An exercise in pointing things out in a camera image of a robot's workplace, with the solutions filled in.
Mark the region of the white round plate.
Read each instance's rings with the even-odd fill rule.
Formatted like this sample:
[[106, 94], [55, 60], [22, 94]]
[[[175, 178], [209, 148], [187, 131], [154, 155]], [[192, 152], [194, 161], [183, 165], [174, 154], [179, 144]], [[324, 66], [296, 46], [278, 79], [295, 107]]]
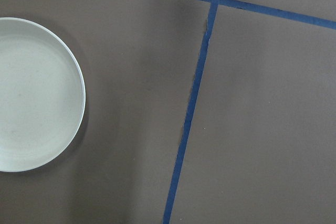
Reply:
[[59, 156], [85, 113], [82, 71], [44, 26], [1, 18], [1, 171], [24, 172]]

